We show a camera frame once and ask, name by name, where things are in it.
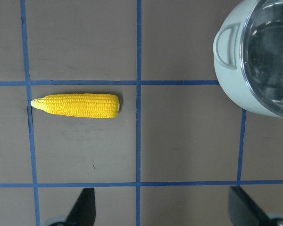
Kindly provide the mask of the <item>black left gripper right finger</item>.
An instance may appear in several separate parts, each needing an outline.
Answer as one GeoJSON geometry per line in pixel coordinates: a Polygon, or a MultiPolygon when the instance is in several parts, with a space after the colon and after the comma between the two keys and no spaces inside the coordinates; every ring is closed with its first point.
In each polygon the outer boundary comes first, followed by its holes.
{"type": "Polygon", "coordinates": [[[239,186],[228,193],[228,215],[233,226],[267,226],[270,218],[239,186]]]}

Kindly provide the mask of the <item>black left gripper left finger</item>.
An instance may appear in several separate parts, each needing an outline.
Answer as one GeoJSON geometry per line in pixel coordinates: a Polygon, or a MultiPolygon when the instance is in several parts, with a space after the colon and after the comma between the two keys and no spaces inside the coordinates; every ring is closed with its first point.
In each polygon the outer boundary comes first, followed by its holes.
{"type": "Polygon", "coordinates": [[[93,226],[95,223],[95,191],[94,188],[84,188],[70,213],[66,226],[93,226]]]}

